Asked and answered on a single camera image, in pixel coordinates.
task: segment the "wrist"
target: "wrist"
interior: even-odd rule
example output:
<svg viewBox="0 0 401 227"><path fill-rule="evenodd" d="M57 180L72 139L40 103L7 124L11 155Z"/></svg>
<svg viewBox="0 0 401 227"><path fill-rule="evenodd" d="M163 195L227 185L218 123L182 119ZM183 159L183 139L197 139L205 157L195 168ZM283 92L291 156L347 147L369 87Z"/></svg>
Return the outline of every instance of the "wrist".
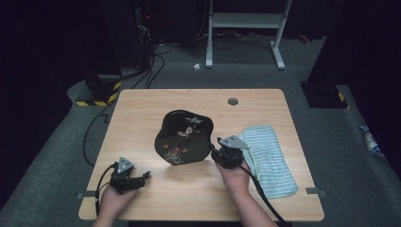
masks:
<svg viewBox="0 0 401 227"><path fill-rule="evenodd" d="M92 227L111 227L113 226L114 218L111 216L99 215Z"/></svg>
<svg viewBox="0 0 401 227"><path fill-rule="evenodd" d="M229 189L229 191L230 191L231 196L234 199L245 198L245 197L251 196L248 188L232 188L232 189Z"/></svg>

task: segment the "black equipment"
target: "black equipment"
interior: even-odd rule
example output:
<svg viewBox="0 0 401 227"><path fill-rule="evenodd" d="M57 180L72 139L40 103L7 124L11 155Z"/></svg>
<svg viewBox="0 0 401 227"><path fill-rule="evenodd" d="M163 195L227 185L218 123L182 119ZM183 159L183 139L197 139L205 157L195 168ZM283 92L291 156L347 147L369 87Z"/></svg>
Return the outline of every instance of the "black equipment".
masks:
<svg viewBox="0 0 401 227"><path fill-rule="evenodd" d="M221 141L222 139L218 137L218 143L221 145L221 148L219 150L212 149L212 159L224 168L233 169L241 166L244 161L242 150L239 148L229 148L221 143Z"/></svg>
<svg viewBox="0 0 401 227"><path fill-rule="evenodd" d="M134 163L121 156L119 162L113 163L103 172L97 184L95 194L97 215L99 214L100 210L100 185L103 181L104 175L106 175L111 168L114 168L114 172L112 173L112 178L110 179L110 186L112 186L120 194L124 194L125 192L145 186L145 183L150 176L150 171L148 171L142 175L142 177L131 178L130 175L134 168Z"/></svg>

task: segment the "dark background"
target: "dark background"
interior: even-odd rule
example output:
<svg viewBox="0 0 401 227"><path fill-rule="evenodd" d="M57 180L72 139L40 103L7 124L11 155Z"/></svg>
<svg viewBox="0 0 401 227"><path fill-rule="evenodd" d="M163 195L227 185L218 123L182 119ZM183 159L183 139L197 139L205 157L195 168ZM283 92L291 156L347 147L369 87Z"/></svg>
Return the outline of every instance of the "dark background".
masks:
<svg viewBox="0 0 401 227"><path fill-rule="evenodd" d="M204 10L202 1L166 2L178 9L196 8L193 12L197 12L198 16L192 17L195 21L190 24L201 27L203 18L199 14ZM267 4L266 1L253 0L246 6L240 0L229 2L216 1L216 9L273 12L282 5L282 1ZM391 0L379 3L346 2L341 12L342 18L346 19L339 19L336 29L330 32L342 1L293 1L284 37L296 39L299 34L304 34L313 40L328 35L309 82L345 83L350 86L377 142L400 175L397 138L401 125L397 117L400 112L395 108L400 97L397 90L400 85L397 77L400 45L397 40L401 37L400 25L396 23L400 21L399 10L395 1ZM116 40L107 32L107 18L99 6L100 1L65 3L62 0L14 0L0 4L0 91L4 100L1 119L5 124L1 133L2 207L48 137L70 110L73 103L67 96L67 90L84 79L74 56L77 52L69 47L70 44L82 46L82 39L88 37L80 39L79 28L74 23L86 23L85 31L92 28L103 32L103 36L97 35L89 42L86 40L86 44L91 46L78 48L86 60L93 59L88 57L93 54L92 50L102 49L104 56L98 63L88 63L93 72L102 74L112 70L113 73L121 69L121 56L113 48ZM180 21L176 20L177 27L187 25L181 25ZM171 35L158 29L157 18L154 23L159 35L177 34L174 32ZM74 37L71 34L76 32L78 38L71 39Z"/></svg>

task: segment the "electrical wire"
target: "electrical wire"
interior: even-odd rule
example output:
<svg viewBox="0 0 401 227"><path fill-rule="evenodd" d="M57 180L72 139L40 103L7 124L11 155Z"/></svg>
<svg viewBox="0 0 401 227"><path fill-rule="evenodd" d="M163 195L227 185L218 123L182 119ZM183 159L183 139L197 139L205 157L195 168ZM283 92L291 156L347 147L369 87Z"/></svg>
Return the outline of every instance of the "electrical wire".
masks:
<svg viewBox="0 0 401 227"><path fill-rule="evenodd" d="M91 129L92 125L94 124L95 120L100 117L107 109L109 109L111 106L113 106L115 101L113 101L111 104L109 104L107 107L105 107L100 113L95 116L95 118L91 121L89 124L88 128L86 129L85 135L83 136L83 141L82 141L82 154L83 158L85 159L86 163L89 164L90 166L95 166L91 161L89 161L87 155L86 155L86 138L88 137L88 132L89 129Z"/></svg>
<svg viewBox="0 0 401 227"><path fill-rule="evenodd" d="M151 73L152 73L152 69L153 69L154 62L155 62L155 58L154 58L154 54L153 54L153 55L152 55L152 63L151 63L151 67L150 67L151 70L150 70L150 72L149 72L149 74L148 74L147 82L145 83L145 89L147 89L147 88L149 87L148 83L149 83L150 78L151 78Z"/></svg>
<svg viewBox="0 0 401 227"><path fill-rule="evenodd" d="M150 84L153 82L153 80L157 77L157 75L160 73L160 71L162 71L162 69L165 67L165 62L166 62L162 56L154 55L154 57L160 58L163 63L162 63L162 66L160 66L159 70L156 72L156 74L153 76L153 78L150 80L150 83L148 84L148 89L150 88Z"/></svg>
<svg viewBox="0 0 401 227"><path fill-rule="evenodd" d="M207 1L204 1L203 21L202 21L202 24L201 24L201 27L200 27L200 32L197 35L197 39L201 35L201 33L203 32L203 27L204 27L204 24L205 24L205 21L206 21L206 14L207 14Z"/></svg>
<svg viewBox="0 0 401 227"><path fill-rule="evenodd" d="M144 74L144 76L142 76L138 81L136 81L136 83L133 84L130 89L134 89L136 87L136 85L138 85L142 81L142 79L144 79L147 75L149 75L151 73L152 67L153 67L153 64L150 66L150 68L148 69L146 74Z"/></svg>
<svg viewBox="0 0 401 227"><path fill-rule="evenodd" d="M219 49L219 50L229 50L229 49L234 48L234 47L238 44L238 38L237 38L236 36L234 36L234 35L231 36L231 37L234 37L233 40L234 40L235 42L234 42L233 45L231 45L231 46L229 46L229 47L226 47L226 48L222 48L222 47L217 46L216 43L213 43L213 47L215 47L216 49ZM224 41L224 42L231 42L231 41L232 41L232 40L224 40L224 39L222 39L222 38L219 38L219 40Z"/></svg>
<svg viewBox="0 0 401 227"><path fill-rule="evenodd" d="M145 28L144 26L138 26L138 30L139 30L139 41L141 42L142 48L145 48L146 46L148 46L150 40L150 33L148 29Z"/></svg>
<svg viewBox="0 0 401 227"><path fill-rule="evenodd" d="M142 68L142 69L141 69L140 71L138 71L138 72L134 72L134 73L128 74L128 75L126 75L126 76L124 76L124 77L120 77L120 78L117 78L117 79L111 79L111 80L109 80L109 81L118 82L118 81L122 81L122 80L125 80L125 79L131 79L131 78L134 78L134 77L136 77L136 76L139 76L139 75L143 74L143 73L146 72L147 70L148 70L148 68L147 68L147 67L144 67L144 68Z"/></svg>
<svg viewBox="0 0 401 227"><path fill-rule="evenodd" d="M252 37L252 38L257 38L255 40L249 40L249 38L251 38L251 37L250 36L248 36L248 37L247 36L243 36L243 37L239 37L238 39L239 39L239 42L241 44L261 44L261 43L264 43L264 42L271 41L274 38L274 36L263 36L263 35L260 35L258 38L257 37Z"/></svg>
<svg viewBox="0 0 401 227"><path fill-rule="evenodd" d="M106 186L107 184L109 184L109 183L103 184L103 185L100 187L99 191L101 191L101 189L103 189L103 187Z"/></svg>
<svg viewBox="0 0 401 227"><path fill-rule="evenodd" d="M158 47L160 47L160 46L166 46L166 45L169 46L170 48L169 48L167 51L165 51L165 52L157 53L157 55L164 55L164 54L170 52L170 51L173 49L173 45L172 45L172 44L159 44L156 48L158 48Z"/></svg>
<svg viewBox="0 0 401 227"><path fill-rule="evenodd" d="M106 175L106 173L111 169L111 168L116 168L118 165L118 163L113 163L111 164L109 167L106 168L106 170L104 170L103 174L101 175L99 182L97 183L97 188L96 188L96 192L95 192L95 207L96 207L96 215L99 215L99 211L100 211L100 201L99 201L99 197L100 197L100 185L101 182L103 181L104 175Z"/></svg>

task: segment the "black cable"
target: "black cable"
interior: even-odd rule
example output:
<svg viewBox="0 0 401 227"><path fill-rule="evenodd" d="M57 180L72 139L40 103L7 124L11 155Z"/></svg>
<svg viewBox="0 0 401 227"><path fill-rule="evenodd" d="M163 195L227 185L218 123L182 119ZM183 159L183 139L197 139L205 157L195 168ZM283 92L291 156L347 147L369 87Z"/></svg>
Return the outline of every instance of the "black cable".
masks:
<svg viewBox="0 0 401 227"><path fill-rule="evenodd" d="M149 80L150 80L150 78L151 78L151 73L152 73L152 70L153 70L154 62L155 62L155 58L154 58L154 53L153 53L153 55L152 55L151 67L150 67L150 72L149 72L149 74L148 74L147 82L145 83L145 89L148 88L148 83L149 83Z"/></svg>
<svg viewBox="0 0 401 227"><path fill-rule="evenodd" d="M273 38L273 36L263 36L263 35L261 35L257 40L254 40L254 41L250 41L250 40L245 40L244 39L245 37L240 37L240 38L238 38L239 39L239 43L240 44L261 44L261 43L264 43L264 42L268 42L268 41L271 41L271 39Z"/></svg>
<svg viewBox="0 0 401 227"><path fill-rule="evenodd" d="M149 74L150 71L151 71L151 67L148 69L148 71L146 72L146 74L145 74L144 76L142 76L138 81L136 81L135 84L133 84L133 85L131 86L131 89L135 88L136 85L138 85L138 83L140 83L140 82L142 81L142 79L144 79L144 77L146 77L146 76Z"/></svg>
<svg viewBox="0 0 401 227"><path fill-rule="evenodd" d="M223 41L223 42L231 42L231 41L237 40L238 38L233 33L233 34L227 34L227 35L218 36L218 39Z"/></svg>
<svg viewBox="0 0 401 227"><path fill-rule="evenodd" d="M101 189L103 189L103 187L106 186L107 184L109 184L109 183L103 184L103 185L100 187L99 191L101 191Z"/></svg>
<svg viewBox="0 0 401 227"><path fill-rule="evenodd" d="M136 76L139 76L139 75L143 74L145 71L148 70L148 68L149 68L149 65L148 65L148 67L142 68L142 69L141 69L140 71L138 71L138 72L134 72L134 73L128 74L128 75L126 75L126 76L124 76L124 77L120 77L120 78L117 78L117 79L111 79L110 81L118 82L118 81L122 81L122 80L124 80L124 79L131 79L131 78L134 78L134 77L136 77Z"/></svg>
<svg viewBox="0 0 401 227"><path fill-rule="evenodd" d="M107 109L109 109L112 105L114 105L115 100L109 104L106 108L104 108L100 113L97 114L97 116L95 116L95 118L91 121L91 123L89 124L88 128L86 129L85 135L83 136L83 141L82 141L82 154L83 154L83 158L85 159L86 163L89 164L90 166L95 166L95 164L91 163L88 159L88 157L86 156L86 149L85 149L85 145L86 145L86 138L88 136L88 132L89 129L91 129L92 125L94 124L95 120L102 115Z"/></svg>
<svg viewBox="0 0 401 227"><path fill-rule="evenodd" d="M118 163L113 163L111 164L109 167L106 168L106 170L104 170L103 174L101 175L99 182L97 183L97 188L96 188L96 193L95 193L95 207L96 207L96 215L99 215L99 211L100 211L100 185L101 182L103 181L104 175L106 175L106 173L113 167L117 167Z"/></svg>
<svg viewBox="0 0 401 227"><path fill-rule="evenodd" d="M206 22L206 15L207 15L208 11L207 11L207 1L204 1L204 13L203 13L203 20L202 20L202 24L201 24L201 28L200 28L200 32L198 33L198 35L196 36L196 38L198 39L198 37L201 35L201 33L203 32L203 28Z"/></svg>
<svg viewBox="0 0 401 227"><path fill-rule="evenodd" d="M154 57L159 57L163 61L163 63L162 63L162 66L160 67L160 69L156 72L156 74L150 80L150 83L148 84L148 89L150 88L150 84L153 82L153 80L157 77L157 75L160 73L160 71L162 71L162 69L165 67L165 59L162 56L154 55Z"/></svg>
<svg viewBox="0 0 401 227"><path fill-rule="evenodd" d="M237 44L238 44L238 38L236 36L233 36L234 39L232 40L226 40L226 42L231 42L231 41L235 41L234 44L232 46L226 47L226 48L222 48L222 47L218 47L217 45L213 44L213 47L215 47L216 49L219 50L229 50L234 48Z"/></svg>
<svg viewBox="0 0 401 227"><path fill-rule="evenodd" d="M166 46L166 45L168 45L170 48L169 48L167 51L165 51L165 52L157 53L157 55L164 55L164 54L170 52L170 51L173 49L172 44L160 44L160 45L158 45L156 48L158 48L158 47L160 47L160 46Z"/></svg>

